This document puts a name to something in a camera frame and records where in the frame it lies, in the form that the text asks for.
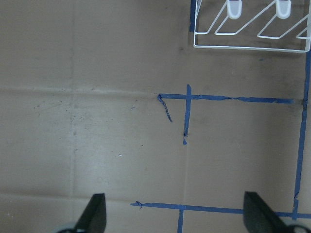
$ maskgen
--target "white wire rack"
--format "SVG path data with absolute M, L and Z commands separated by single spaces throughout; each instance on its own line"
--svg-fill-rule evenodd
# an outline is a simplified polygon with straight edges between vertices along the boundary
M 248 19 L 248 21 L 243 24 L 238 30 L 235 32 L 220 32 L 221 29 L 224 27 L 224 25 L 230 20 L 230 21 L 238 21 L 241 15 L 243 15 L 243 2 L 242 0 L 225 0 L 225 3 L 219 10 L 218 14 L 214 18 L 213 22 L 210 24 L 209 28 L 205 32 L 198 32 L 198 16 L 200 13 L 200 8 L 202 5 L 202 0 L 196 0 L 196 8 L 195 8 L 195 23 L 194 23 L 194 47 L 195 48 L 210 48 L 210 49 L 238 49 L 238 50 L 266 50 L 266 51 L 282 51 L 282 52 L 298 52 L 298 53 L 304 53 L 310 50 L 310 42 L 311 42 L 311 21 L 310 21 L 310 10 L 311 10 L 311 0 L 308 0 L 307 3 L 309 3 L 309 11 L 307 14 L 305 14 L 302 18 L 296 20 L 296 23 L 292 23 L 293 20 L 288 20 L 288 18 L 293 14 L 292 12 L 292 2 L 291 0 L 273 0 L 270 2 L 270 4 L 266 5 L 263 9 L 259 9 L 259 12 L 255 12 L 255 16 Z M 258 20 L 261 17 L 261 20 L 265 20 L 265 14 L 268 11 L 274 11 L 275 14 L 272 16 L 272 18 L 261 28 L 258 30 L 258 24 L 256 23 L 256 20 Z M 272 23 L 276 19 L 284 20 L 285 23 L 287 23 L 287 30 L 282 33 L 279 36 L 267 36 L 263 35 L 263 33 L 268 29 L 271 28 Z M 198 44 L 197 38 L 198 35 L 208 35 L 211 34 L 211 31 L 215 29 L 214 34 L 216 36 L 222 36 L 227 37 L 227 40 L 230 42 L 233 38 L 233 36 L 236 36 L 238 34 L 242 34 L 243 30 L 245 28 L 251 28 L 248 31 L 252 31 L 254 33 L 254 40 L 256 38 L 265 39 L 265 40 L 282 40 L 286 37 L 293 37 L 293 32 L 295 32 L 298 27 L 301 28 L 301 26 L 304 25 L 304 29 L 300 31 L 294 39 L 297 40 L 303 40 L 302 43 L 305 43 L 304 48 L 300 49 L 288 49 L 288 48 L 282 48 L 282 47 L 252 47 L 252 46 L 231 46 L 231 45 L 206 45 L 206 44 Z

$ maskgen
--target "blue painter's tape strip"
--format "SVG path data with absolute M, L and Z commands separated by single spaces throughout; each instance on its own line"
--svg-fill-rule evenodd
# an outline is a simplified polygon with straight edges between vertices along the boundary
M 296 220 L 298 218 L 298 206 L 299 206 L 298 195 L 300 192 L 303 152 L 306 136 L 307 106 L 308 106 L 308 95 L 310 85 L 310 65 L 311 65 L 311 52 L 309 51 L 306 56 L 306 79 L 305 79 L 305 89 L 303 98 L 302 121 L 300 125 L 299 148 L 298 148 L 298 159 L 297 159 L 295 191 L 294 191 L 294 208 L 292 216 L 293 220 Z
M 184 223 L 184 210 L 179 210 L 177 233 L 183 232 L 183 223 Z
M 190 27 L 189 27 L 189 31 L 190 32 L 194 32 L 195 6 L 196 6 L 196 0 L 191 0 L 191 6 L 190 6 Z
M 185 100 L 187 95 L 182 94 L 160 94 L 162 99 Z M 228 97 L 228 96 L 211 96 L 211 95 L 191 95 L 192 100 L 240 100 L 243 102 L 257 102 L 257 103 L 284 103 L 292 104 L 293 99 L 280 98 L 260 98 L 260 97 Z
M 191 86 L 187 85 L 187 95 L 186 95 L 186 111 L 185 111 L 185 127 L 184 127 L 184 145 L 187 144 L 185 137 L 188 137 L 188 128 L 191 112 Z
M 132 206 L 142 207 L 153 207 L 162 209 L 175 209 L 175 210 L 187 210 L 187 211 L 201 211 L 201 212 L 215 212 L 215 213 L 226 213 L 226 214 L 243 214 L 242 209 L 232 208 L 218 208 L 218 207 L 207 207 L 207 206 L 194 206 L 194 205 L 176 205 L 176 204 L 164 204 L 164 203 L 136 203 L 130 204 Z M 292 213 L 289 212 L 276 212 L 279 217 L 292 217 Z M 297 214 L 298 218 L 310 218 L 311 214 Z
M 168 119 L 170 120 L 170 122 L 173 122 L 173 121 L 172 121 L 172 118 L 171 118 L 171 115 L 170 115 L 170 113 L 169 113 L 169 110 L 168 110 L 168 108 L 167 108 L 167 106 L 166 106 L 166 103 L 163 101 L 163 99 L 162 99 L 162 97 L 161 97 L 161 94 L 159 94 L 159 95 L 157 96 L 157 99 L 158 99 L 158 100 L 160 101 L 160 103 L 164 106 L 166 115 L 167 115 Z

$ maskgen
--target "white plastic clip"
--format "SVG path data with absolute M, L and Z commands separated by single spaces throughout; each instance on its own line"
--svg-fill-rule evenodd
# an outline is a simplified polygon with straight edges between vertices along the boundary
M 227 14 L 230 19 L 238 19 L 242 14 L 242 0 L 227 0 Z
M 286 19 L 291 15 L 291 0 L 276 0 L 276 15 L 280 19 Z

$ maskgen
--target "white dish rack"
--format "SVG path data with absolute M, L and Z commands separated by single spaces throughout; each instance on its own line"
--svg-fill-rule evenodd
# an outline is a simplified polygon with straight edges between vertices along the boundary
M 225 3 L 220 8 L 218 14 L 214 18 L 214 20 L 207 25 L 206 31 L 199 31 L 198 30 L 198 17 L 200 14 L 200 8 L 202 6 L 202 1 L 208 1 L 208 0 L 196 0 L 196 7 L 195 7 L 195 22 L 194 22 L 194 47 L 195 48 L 210 48 L 210 49 L 238 49 L 238 50 L 265 50 L 265 51 L 282 51 L 282 52 L 298 52 L 298 53 L 305 53 L 310 50 L 310 42 L 311 42 L 311 21 L 310 21 L 310 10 L 311 10 L 311 0 L 308 0 L 308 9 L 309 11 L 307 14 L 304 14 L 303 17 L 297 19 L 297 16 L 293 16 L 292 12 L 292 1 L 291 0 L 273 0 L 270 2 L 270 4 L 266 5 L 263 9 L 257 9 L 257 12 L 254 12 L 254 16 L 250 17 L 246 23 L 242 24 L 238 30 L 233 31 L 225 31 L 222 32 L 222 29 L 224 28 L 224 25 L 226 25 L 229 21 L 232 24 L 233 22 L 238 22 L 240 17 L 244 13 L 243 9 L 243 2 L 242 0 L 225 0 Z M 269 12 L 271 14 L 271 11 L 273 11 L 273 16 L 267 21 L 267 23 L 262 27 L 260 26 L 260 30 L 258 30 L 258 24 L 256 23 L 256 20 L 258 20 L 261 17 L 261 21 L 266 19 L 266 12 Z M 272 23 L 274 22 L 275 27 L 275 21 L 276 20 L 283 20 L 284 23 L 287 23 L 286 25 L 287 30 L 285 30 L 283 33 L 277 36 L 269 36 L 264 35 L 264 32 L 272 27 Z M 303 30 L 299 31 L 297 34 L 293 35 L 295 30 L 298 29 L 298 27 L 302 27 Z M 290 38 L 291 40 L 301 40 L 299 41 L 299 44 L 303 44 L 304 46 L 300 46 L 298 49 L 292 49 L 292 48 L 286 48 L 286 46 L 279 46 L 275 42 L 272 42 L 273 46 L 248 46 L 248 45 L 228 45 L 230 41 L 233 41 L 235 38 L 234 36 L 240 35 L 238 40 L 243 41 L 243 31 L 245 29 L 248 29 L 248 32 L 253 33 L 253 39 L 252 40 L 258 40 L 264 39 L 264 40 L 273 40 L 273 41 L 281 41 L 282 39 Z M 201 44 L 198 43 L 198 37 L 199 36 L 209 36 L 211 34 L 214 34 L 216 36 L 222 37 L 221 42 L 223 42 L 225 39 L 224 37 L 227 37 L 227 43 L 225 45 L 219 44 L 208 44 L 208 39 L 205 40 L 207 43 Z

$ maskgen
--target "blue tape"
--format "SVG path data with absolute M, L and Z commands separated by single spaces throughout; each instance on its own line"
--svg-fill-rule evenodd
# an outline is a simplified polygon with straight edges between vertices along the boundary
M 184 145 L 187 144 L 185 137 L 188 137 L 188 128 L 190 120 L 191 111 L 191 86 L 187 85 L 187 95 L 186 95 L 186 111 L 185 111 L 185 127 L 184 127 Z
M 182 94 L 160 94 L 162 99 L 186 100 L 187 95 Z M 257 103 L 283 103 L 292 104 L 293 99 L 280 98 L 260 98 L 260 97 L 228 97 L 228 96 L 211 96 L 211 95 L 191 95 L 192 100 L 240 100 L 243 102 Z
M 175 210 L 188 210 L 188 211 L 200 211 L 200 212 L 214 212 L 214 213 L 226 213 L 226 214 L 243 214 L 242 209 L 232 209 L 232 208 L 218 208 L 218 207 L 207 207 L 207 206 L 194 206 L 194 205 L 176 205 L 176 204 L 164 204 L 164 203 L 131 203 L 132 206 L 142 207 L 153 207 L 162 209 L 175 209 Z M 276 212 L 279 217 L 292 217 L 292 213 L 289 212 Z M 308 218 L 311 219 L 311 214 L 297 214 L 298 218 Z
M 293 208 L 293 216 L 292 216 L 293 220 L 297 220 L 298 218 L 298 206 L 299 206 L 298 195 L 300 192 L 303 151 L 304 151 L 305 136 L 306 136 L 307 106 L 308 106 L 308 95 L 309 95 L 309 85 L 310 85 L 310 65 L 311 65 L 311 51 L 309 51 L 306 56 L 306 79 L 305 79 L 305 89 L 304 89 L 304 97 L 303 97 L 302 120 L 301 120 L 301 125 L 300 125 L 299 148 L 298 148 L 298 159 L 297 159 L 295 191 L 294 191 L 294 208 Z
M 184 210 L 179 210 L 177 233 L 183 232 Z
M 160 103 L 164 106 L 166 115 L 167 115 L 168 119 L 170 120 L 170 122 L 173 122 L 173 121 L 172 121 L 172 118 L 171 118 L 171 115 L 170 115 L 170 113 L 169 113 L 169 110 L 168 110 L 168 108 L 167 108 L 167 106 L 166 106 L 166 103 L 163 101 L 161 94 L 159 94 L 159 95 L 157 96 L 157 99 L 158 99 L 158 100 L 160 101 Z
M 190 5 L 190 26 L 189 26 L 189 31 L 190 32 L 194 32 L 195 6 L 196 6 L 196 0 L 191 0 L 191 5 Z

